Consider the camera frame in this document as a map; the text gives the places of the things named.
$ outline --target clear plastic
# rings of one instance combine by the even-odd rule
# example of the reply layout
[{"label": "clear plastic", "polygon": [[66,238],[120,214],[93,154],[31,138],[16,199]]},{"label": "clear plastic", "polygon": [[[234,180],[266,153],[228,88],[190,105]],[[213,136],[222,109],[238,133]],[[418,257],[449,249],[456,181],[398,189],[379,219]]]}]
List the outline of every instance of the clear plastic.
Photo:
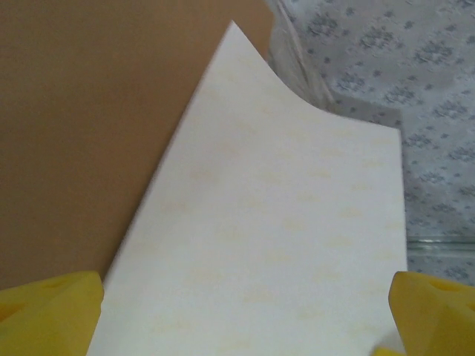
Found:
[{"label": "clear plastic", "polygon": [[269,46],[268,63],[287,87],[308,103],[335,112],[335,100],[318,70],[310,65],[300,39],[281,0],[266,0],[275,23]]}]

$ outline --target brown cardboard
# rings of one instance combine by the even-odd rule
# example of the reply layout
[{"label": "brown cardboard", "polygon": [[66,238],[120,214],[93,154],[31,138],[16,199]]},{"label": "brown cardboard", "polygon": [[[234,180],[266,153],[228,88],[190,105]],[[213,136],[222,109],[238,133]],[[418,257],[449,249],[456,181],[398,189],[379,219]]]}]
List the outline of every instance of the brown cardboard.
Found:
[{"label": "brown cardboard", "polygon": [[0,4],[0,289],[104,276],[229,21],[261,54],[260,0]]}]

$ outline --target gray floral pattern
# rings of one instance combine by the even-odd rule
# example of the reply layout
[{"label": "gray floral pattern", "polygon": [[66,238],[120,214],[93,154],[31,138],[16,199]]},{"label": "gray floral pattern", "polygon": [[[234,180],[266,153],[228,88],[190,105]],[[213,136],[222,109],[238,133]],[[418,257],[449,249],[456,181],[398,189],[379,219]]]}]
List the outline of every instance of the gray floral pattern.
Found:
[{"label": "gray floral pattern", "polygon": [[475,286],[475,252],[409,250],[407,267],[409,271]]},{"label": "gray floral pattern", "polygon": [[408,239],[475,242],[475,0],[282,1],[335,112],[401,130]]}]

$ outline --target yellow object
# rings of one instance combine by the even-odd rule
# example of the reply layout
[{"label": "yellow object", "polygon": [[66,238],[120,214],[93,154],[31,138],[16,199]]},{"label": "yellow object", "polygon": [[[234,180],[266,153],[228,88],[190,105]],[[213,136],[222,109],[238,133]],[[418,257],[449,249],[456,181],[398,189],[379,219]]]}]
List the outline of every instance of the yellow object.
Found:
[{"label": "yellow object", "polygon": [[0,291],[0,355],[86,355],[103,296],[96,272]]},{"label": "yellow object", "polygon": [[389,293],[408,356],[475,355],[475,288],[398,272]]},{"label": "yellow object", "polygon": [[374,351],[373,356],[404,356],[404,354],[381,347]]}]

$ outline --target faint yellow pattern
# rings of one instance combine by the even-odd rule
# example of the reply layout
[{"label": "faint yellow pattern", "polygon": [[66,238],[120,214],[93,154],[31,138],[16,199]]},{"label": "faint yellow pattern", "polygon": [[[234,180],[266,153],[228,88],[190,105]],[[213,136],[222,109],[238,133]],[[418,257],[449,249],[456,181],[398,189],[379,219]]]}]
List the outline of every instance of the faint yellow pattern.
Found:
[{"label": "faint yellow pattern", "polygon": [[392,143],[395,143],[393,139],[372,139],[371,143],[375,145],[390,145]]},{"label": "faint yellow pattern", "polygon": [[122,302],[120,299],[108,297],[107,300],[104,299],[102,302],[102,310],[104,311],[106,308],[110,307],[112,309],[124,308],[127,303]]},{"label": "faint yellow pattern", "polygon": [[200,88],[200,94],[203,96],[207,96],[208,99],[216,98],[218,96],[218,92],[214,89],[211,85],[204,85]]},{"label": "faint yellow pattern", "polygon": [[330,178],[332,176],[329,171],[322,168],[313,168],[309,175],[313,178]]},{"label": "faint yellow pattern", "polygon": [[235,72],[234,70],[230,70],[230,69],[219,70],[217,77],[221,79],[226,79],[230,82],[236,82],[238,78],[234,75],[234,72]]},{"label": "faint yellow pattern", "polygon": [[229,157],[236,157],[239,154],[239,150],[229,142],[217,142],[216,151],[225,154]]},{"label": "faint yellow pattern", "polygon": [[335,281],[341,279],[341,273],[335,271],[335,267],[322,266],[313,274],[312,280],[315,283],[325,282],[328,280]]},{"label": "faint yellow pattern", "polygon": [[290,139],[295,141],[302,142],[309,139],[309,133],[299,128],[290,128],[286,133]]},{"label": "faint yellow pattern", "polygon": [[190,178],[198,182],[205,182],[211,184],[217,184],[219,182],[219,176],[210,168],[195,167],[190,172]]},{"label": "faint yellow pattern", "polygon": [[227,340],[222,340],[217,348],[219,354],[225,354],[233,351],[244,351],[249,349],[252,345],[250,337],[241,337],[239,335],[235,337],[229,337]]},{"label": "faint yellow pattern", "polygon": [[174,317],[173,319],[170,319],[170,317],[162,317],[159,315],[154,318],[154,322],[151,326],[152,331],[158,333],[185,332],[193,328],[194,326],[190,320],[183,317]]},{"label": "faint yellow pattern", "polygon": [[258,177],[262,182],[272,185],[280,185],[284,182],[284,179],[280,174],[272,171],[261,171],[258,174]]},{"label": "faint yellow pattern", "polygon": [[253,68],[253,66],[251,65],[251,62],[245,58],[242,58],[242,57],[238,57],[237,58],[237,61],[239,63],[241,63],[244,67],[248,67],[248,68]]},{"label": "faint yellow pattern", "polygon": [[404,197],[402,195],[398,195],[397,197],[392,198],[392,201],[394,204],[402,205],[404,204]]},{"label": "faint yellow pattern", "polygon": [[363,213],[357,208],[343,208],[340,210],[339,216],[344,218],[362,217]]},{"label": "faint yellow pattern", "polygon": [[155,242],[149,240],[141,240],[131,241],[124,253],[126,253],[128,256],[135,255],[135,257],[144,258],[150,257],[151,254],[156,254],[159,250],[160,249],[158,248]]},{"label": "faint yellow pattern", "polygon": [[235,125],[241,131],[246,132],[248,134],[254,135],[259,132],[258,129],[254,125],[250,124],[249,122],[245,122],[243,120],[235,120]]},{"label": "faint yellow pattern", "polygon": [[191,285],[217,285],[224,279],[224,275],[211,266],[195,266],[186,281]]},{"label": "faint yellow pattern", "polygon": [[351,336],[359,336],[361,334],[379,334],[380,332],[381,328],[368,323],[356,324],[349,330]]},{"label": "faint yellow pattern", "polygon": [[363,168],[376,168],[383,166],[383,164],[380,159],[363,159],[361,162]]},{"label": "faint yellow pattern", "polygon": [[315,306],[307,306],[304,308],[301,308],[298,313],[297,313],[297,318],[299,320],[312,320],[312,319],[318,319],[320,317],[323,317],[325,313],[320,309]]},{"label": "faint yellow pattern", "polygon": [[289,93],[287,90],[280,90],[279,86],[275,85],[265,85],[266,94],[269,94],[273,99],[278,100],[279,102],[287,102],[289,100]]},{"label": "faint yellow pattern", "polygon": [[304,224],[300,220],[295,219],[294,217],[285,217],[282,220],[282,226],[289,231],[304,230]]},{"label": "faint yellow pattern", "polygon": [[289,152],[289,149],[287,147],[280,146],[275,150],[275,155],[279,159],[293,159],[295,158],[295,155],[291,154]]},{"label": "faint yellow pattern", "polygon": [[355,183],[351,185],[352,191],[367,191],[370,189],[370,186],[367,183]]},{"label": "faint yellow pattern", "polygon": [[389,250],[379,252],[379,253],[376,254],[376,259],[380,260],[380,261],[394,260],[396,258],[399,258],[399,256],[397,254],[395,254],[394,252],[389,251]]},{"label": "faint yellow pattern", "polygon": [[288,263],[292,261],[292,257],[285,251],[268,251],[263,254],[263,260],[266,263]]},{"label": "faint yellow pattern", "polygon": [[265,206],[263,199],[256,197],[255,195],[245,195],[239,197],[238,204],[243,208],[258,209],[260,211]]},{"label": "faint yellow pattern", "polygon": [[265,113],[267,116],[274,116],[276,114],[275,110],[269,106],[261,106],[261,113]]},{"label": "faint yellow pattern", "polygon": [[312,193],[302,193],[297,196],[299,202],[320,202],[320,197]]},{"label": "faint yellow pattern", "polygon": [[391,221],[384,225],[386,230],[404,230],[404,223],[402,221]]},{"label": "faint yellow pattern", "polygon": [[348,236],[344,235],[336,235],[330,237],[328,240],[324,242],[326,247],[345,247],[353,245],[353,239],[349,238]]},{"label": "faint yellow pattern", "polygon": [[274,300],[272,293],[264,288],[248,291],[243,298],[244,303],[270,303]]},{"label": "faint yellow pattern", "polygon": [[173,214],[173,213],[188,213],[190,212],[191,209],[186,202],[174,201],[174,202],[163,202],[160,205],[159,210],[161,213]]},{"label": "faint yellow pattern", "polygon": [[326,157],[342,157],[343,151],[338,148],[324,148],[321,150],[322,156]]},{"label": "faint yellow pattern", "polygon": [[375,281],[370,281],[365,283],[360,290],[360,294],[362,295],[367,295],[371,296],[374,294],[388,294],[389,293],[389,288],[382,283],[377,283]]},{"label": "faint yellow pattern", "polygon": [[216,228],[216,237],[222,241],[241,241],[246,238],[242,228],[232,224],[219,224]]},{"label": "faint yellow pattern", "polygon": [[342,128],[334,130],[333,135],[337,137],[351,137],[355,136],[355,131]]}]

